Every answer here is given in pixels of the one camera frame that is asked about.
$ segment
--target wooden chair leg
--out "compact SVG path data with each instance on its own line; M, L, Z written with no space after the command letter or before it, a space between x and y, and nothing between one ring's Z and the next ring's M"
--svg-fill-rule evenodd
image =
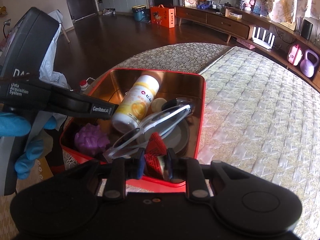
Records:
M226 42L229 43L230 39L231 39L231 35L228 35L228 38L227 38Z
M67 35L67 33L66 33L66 30L64 29L64 27L63 27L63 25L62 25L62 24L61 24L61 30L62 30L62 32L63 32L63 34L64 34L64 36L66 37L66 39L67 39L68 43L70 43L70 40L69 40L68 35Z

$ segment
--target black speaker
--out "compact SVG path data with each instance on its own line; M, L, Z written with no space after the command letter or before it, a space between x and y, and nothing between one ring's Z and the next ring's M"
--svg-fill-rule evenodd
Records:
M302 25L302 30L301 30L301 36L307 40L310 40L310 36L312 33L312 27L313 27L313 24L311 22L304 20L303 25Z

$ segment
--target drawer handle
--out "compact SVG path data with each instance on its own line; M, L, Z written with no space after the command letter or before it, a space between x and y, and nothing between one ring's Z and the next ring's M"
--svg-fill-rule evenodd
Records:
M224 25L227 25L227 26L231 27L231 25L230 25L230 24L227 24L227 23L221 22L221 24L224 24Z

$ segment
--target picture frame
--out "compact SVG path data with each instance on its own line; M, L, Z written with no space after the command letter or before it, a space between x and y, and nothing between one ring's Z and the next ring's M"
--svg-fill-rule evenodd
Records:
M256 0L256 3L253 7L253 12L266 17L269 13L267 1L268 0Z

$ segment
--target cabinet drawer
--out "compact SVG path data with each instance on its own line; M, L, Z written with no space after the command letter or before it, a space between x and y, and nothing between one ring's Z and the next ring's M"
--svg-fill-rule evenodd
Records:
M320 72L317 71L316 75L312 81L318 88L320 88Z
M236 22L225 17L220 17L218 15L208 14L207 24L217 27L223 32L234 34L233 36L241 39L249 39L250 27L240 22Z
M176 7L176 16L192 21L207 23L207 13L195 9Z

